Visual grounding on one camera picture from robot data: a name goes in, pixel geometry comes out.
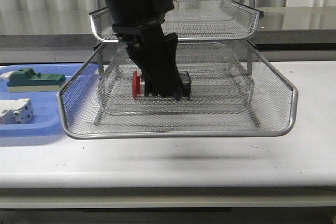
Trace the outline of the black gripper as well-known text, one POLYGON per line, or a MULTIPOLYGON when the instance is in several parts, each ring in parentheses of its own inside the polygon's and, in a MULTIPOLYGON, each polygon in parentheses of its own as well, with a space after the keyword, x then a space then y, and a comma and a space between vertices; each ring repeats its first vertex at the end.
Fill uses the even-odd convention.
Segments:
POLYGON ((176 65, 178 36, 164 35, 165 14, 173 0, 104 0, 112 17, 112 30, 127 45, 129 58, 162 96, 182 89, 176 65))

